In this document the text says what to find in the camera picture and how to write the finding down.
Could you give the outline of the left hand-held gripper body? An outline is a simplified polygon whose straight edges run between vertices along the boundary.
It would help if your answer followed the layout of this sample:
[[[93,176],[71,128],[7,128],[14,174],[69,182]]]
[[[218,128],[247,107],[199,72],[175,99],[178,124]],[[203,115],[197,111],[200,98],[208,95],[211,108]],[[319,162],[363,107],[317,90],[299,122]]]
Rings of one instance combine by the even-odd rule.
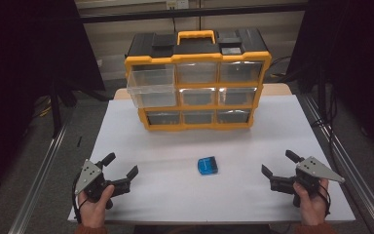
[[[86,160],[74,185],[74,194],[79,195],[81,192],[85,192],[91,202],[97,202],[108,185],[114,186],[113,197],[131,191],[131,180],[127,179],[127,175],[117,180],[106,180],[103,168],[101,161],[94,164],[90,160]]]

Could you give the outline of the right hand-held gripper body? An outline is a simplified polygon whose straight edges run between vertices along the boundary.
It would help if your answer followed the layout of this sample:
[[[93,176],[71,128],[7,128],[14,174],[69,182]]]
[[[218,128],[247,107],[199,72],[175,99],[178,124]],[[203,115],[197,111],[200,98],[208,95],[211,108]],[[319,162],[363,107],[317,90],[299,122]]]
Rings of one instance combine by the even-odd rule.
[[[291,177],[282,177],[273,175],[270,181],[272,191],[278,191],[286,194],[293,194],[293,205],[300,207],[300,197],[293,188],[293,183],[298,182],[309,193],[309,195],[318,195],[320,180],[322,178],[344,183],[345,179],[325,166],[317,158],[311,156],[304,158],[303,162],[296,164],[295,175]]]

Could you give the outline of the blue plastic card holder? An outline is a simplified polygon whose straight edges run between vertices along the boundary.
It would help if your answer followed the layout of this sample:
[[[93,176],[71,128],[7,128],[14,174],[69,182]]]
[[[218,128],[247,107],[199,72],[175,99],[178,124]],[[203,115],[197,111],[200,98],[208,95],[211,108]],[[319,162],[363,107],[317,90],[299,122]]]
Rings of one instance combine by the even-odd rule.
[[[198,172],[202,176],[215,175],[218,173],[218,166],[214,156],[198,160]]]

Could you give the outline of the large clear plastic drawer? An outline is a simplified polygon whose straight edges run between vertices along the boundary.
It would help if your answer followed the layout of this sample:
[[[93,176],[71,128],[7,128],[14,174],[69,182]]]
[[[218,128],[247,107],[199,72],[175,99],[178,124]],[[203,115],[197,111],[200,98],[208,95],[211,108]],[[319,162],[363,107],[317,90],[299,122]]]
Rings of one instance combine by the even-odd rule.
[[[127,91],[137,108],[176,106],[172,64],[144,64],[131,68]]]

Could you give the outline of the yellow black drawer organizer case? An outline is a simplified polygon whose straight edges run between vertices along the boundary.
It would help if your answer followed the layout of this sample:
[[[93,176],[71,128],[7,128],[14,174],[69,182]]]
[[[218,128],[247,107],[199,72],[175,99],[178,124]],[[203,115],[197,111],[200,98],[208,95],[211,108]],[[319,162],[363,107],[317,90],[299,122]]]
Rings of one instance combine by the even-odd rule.
[[[255,82],[221,82],[220,64],[232,61],[260,61],[262,68]],[[179,31],[173,34],[139,33],[133,37],[131,47],[125,57],[126,78],[129,79],[134,65],[172,64],[175,71],[176,106],[137,108],[138,117],[148,131],[181,131],[194,129],[233,130],[246,129],[253,125],[254,112],[263,91],[263,79],[270,68],[272,56],[255,28],[233,31]],[[182,84],[178,82],[176,66],[183,62],[215,62],[215,81],[212,83]],[[257,89],[251,105],[219,105],[220,88]],[[214,88],[213,104],[183,105],[181,89]],[[216,112],[222,109],[248,109],[247,123],[219,124]],[[178,111],[180,123],[177,125],[150,125],[146,113],[149,111]]]

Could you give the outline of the person's left hand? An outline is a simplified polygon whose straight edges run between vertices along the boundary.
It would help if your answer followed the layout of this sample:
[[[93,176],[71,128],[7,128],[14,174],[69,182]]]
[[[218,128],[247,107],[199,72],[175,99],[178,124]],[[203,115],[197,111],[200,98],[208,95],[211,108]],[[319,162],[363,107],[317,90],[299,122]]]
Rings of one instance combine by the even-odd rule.
[[[106,204],[114,192],[114,186],[108,185],[102,192],[100,199],[93,203],[88,201],[85,192],[78,195],[81,215],[81,223],[89,228],[101,228],[104,226]]]

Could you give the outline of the person's right hand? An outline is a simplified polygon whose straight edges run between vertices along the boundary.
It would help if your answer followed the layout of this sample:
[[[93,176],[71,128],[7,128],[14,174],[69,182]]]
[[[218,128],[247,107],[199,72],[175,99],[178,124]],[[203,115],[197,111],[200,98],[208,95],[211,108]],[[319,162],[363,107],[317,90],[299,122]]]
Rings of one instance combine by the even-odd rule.
[[[293,188],[300,197],[301,224],[306,226],[323,224],[326,217],[328,180],[324,178],[320,180],[320,188],[316,196],[310,196],[298,182],[293,183]]]

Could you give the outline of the white table cover sheet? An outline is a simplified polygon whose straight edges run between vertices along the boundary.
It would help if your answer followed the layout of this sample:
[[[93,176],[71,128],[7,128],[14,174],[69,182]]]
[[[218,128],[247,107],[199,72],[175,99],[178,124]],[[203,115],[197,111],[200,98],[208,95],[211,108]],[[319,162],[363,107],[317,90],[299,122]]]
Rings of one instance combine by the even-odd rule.
[[[130,100],[112,100],[91,159],[114,152],[103,172],[124,177],[138,166],[128,194],[114,198],[109,222],[132,224],[239,224],[292,222],[292,196],[272,191],[261,166],[294,176],[286,150],[326,160],[295,96],[262,97],[251,128],[231,131],[148,132]],[[214,156],[215,175],[201,175],[198,160]]]

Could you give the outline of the small clear plastic drawer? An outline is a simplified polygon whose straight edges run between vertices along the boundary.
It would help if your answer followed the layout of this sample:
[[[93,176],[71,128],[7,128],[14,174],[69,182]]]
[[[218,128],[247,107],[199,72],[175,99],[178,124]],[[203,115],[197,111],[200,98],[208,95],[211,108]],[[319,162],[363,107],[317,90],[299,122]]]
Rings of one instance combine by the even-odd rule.
[[[210,105],[213,104],[215,89],[181,89],[179,93],[183,105]]]
[[[262,62],[232,61],[220,64],[221,82],[255,82],[259,78]]]
[[[182,84],[212,83],[215,81],[215,62],[183,62],[176,66],[178,82]]]
[[[248,109],[222,109],[216,112],[219,124],[247,123],[249,115]]]
[[[219,105],[251,105],[257,89],[244,88],[220,88],[218,91]]]
[[[149,111],[146,116],[150,125],[177,125],[180,123],[178,111]]]

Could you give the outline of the black metal stand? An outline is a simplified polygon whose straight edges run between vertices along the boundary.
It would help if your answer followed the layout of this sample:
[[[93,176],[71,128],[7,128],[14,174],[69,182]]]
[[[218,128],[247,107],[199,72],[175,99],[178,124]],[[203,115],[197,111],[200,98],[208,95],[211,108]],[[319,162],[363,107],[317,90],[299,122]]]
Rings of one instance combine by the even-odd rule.
[[[50,99],[51,99],[51,108],[52,108],[52,116],[53,116],[53,123],[54,123],[54,133],[53,138],[56,138],[58,133],[61,130],[62,123],[61,123],[61,115],[59,110],[59,102],[58,102],[58,95],[57,95],[57,88],[56,88],[56,81],[53,80],[51,87],[50,87]]]

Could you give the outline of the person's dark clothing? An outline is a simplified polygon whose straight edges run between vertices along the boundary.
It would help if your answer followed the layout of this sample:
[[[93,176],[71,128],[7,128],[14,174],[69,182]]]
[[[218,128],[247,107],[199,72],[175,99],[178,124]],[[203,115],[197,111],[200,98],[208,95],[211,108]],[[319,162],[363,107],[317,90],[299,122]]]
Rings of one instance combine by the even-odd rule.
[[[272,234],[267,224],[136,225],[133,234]]]

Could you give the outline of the black curtain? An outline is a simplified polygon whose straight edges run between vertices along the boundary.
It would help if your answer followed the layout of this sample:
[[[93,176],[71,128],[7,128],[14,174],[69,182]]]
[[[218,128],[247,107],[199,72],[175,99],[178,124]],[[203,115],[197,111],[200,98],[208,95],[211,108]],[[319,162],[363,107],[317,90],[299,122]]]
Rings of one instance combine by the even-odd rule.
[[[309,91],[323,75],[374,138],[374,0],[307,0],[287,74]]]
[[[0,176],[32,120],[37,98],[104,84],[75,0],[0,0]]]

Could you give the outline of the black horizontal bar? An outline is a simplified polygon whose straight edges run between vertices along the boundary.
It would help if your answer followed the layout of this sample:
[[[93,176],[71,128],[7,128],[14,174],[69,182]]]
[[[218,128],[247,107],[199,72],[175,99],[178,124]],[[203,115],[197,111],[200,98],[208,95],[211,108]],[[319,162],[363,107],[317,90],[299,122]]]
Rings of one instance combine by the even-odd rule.
[[[125,14],[96,14],[82,15],[79,21],[82,23],[99,23],[111,21],[130,20],[161,20],[192,17],[227,16],[240,14],[263,14],[305,11],[309,8],[309,3],[289,3],[274,5],[223,7],[223,8],[199,8],[185,10],[162,10],[152,12],[136,12]]]

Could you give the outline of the aluminium rail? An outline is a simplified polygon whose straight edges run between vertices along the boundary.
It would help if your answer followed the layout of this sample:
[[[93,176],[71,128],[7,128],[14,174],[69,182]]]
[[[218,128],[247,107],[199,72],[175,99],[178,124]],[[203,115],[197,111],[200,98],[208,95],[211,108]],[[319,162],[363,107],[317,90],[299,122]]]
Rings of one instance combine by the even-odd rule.
[[[63,141],[67,126],[63,125],[52,139],[49,149],[46,152],[44,160],[38,170],[36,177],[24,199],[19,212],[13,221],[13,224],[8,234],[24,234],[28,226],[29,220],[36,208],[40,194],[42,192],[44,183],[48,177],[51,167],[59,151],[60,145]]]
[[[331,168],[346,177],[342,187],[358,213],[358,220],[363,222],[367,234],[374,234],[374,150],[367,147],[359,135],[354,146],[357,146],[359,156],[363,156],[364,166],[358,165],[352,150],[336,133],[334,122],[326,122],[319,115],[315,100],[311,96],[300,96],[299,100],[308,119],[313,121],[313,130]]]

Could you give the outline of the white wall socket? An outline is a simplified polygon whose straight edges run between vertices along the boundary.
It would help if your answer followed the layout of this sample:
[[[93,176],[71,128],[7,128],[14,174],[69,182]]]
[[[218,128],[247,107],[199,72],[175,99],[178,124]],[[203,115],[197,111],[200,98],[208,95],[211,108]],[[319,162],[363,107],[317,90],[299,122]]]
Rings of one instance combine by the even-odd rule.
[[[168,10],[183,10],[189,8],[189,0],[167,0]]]

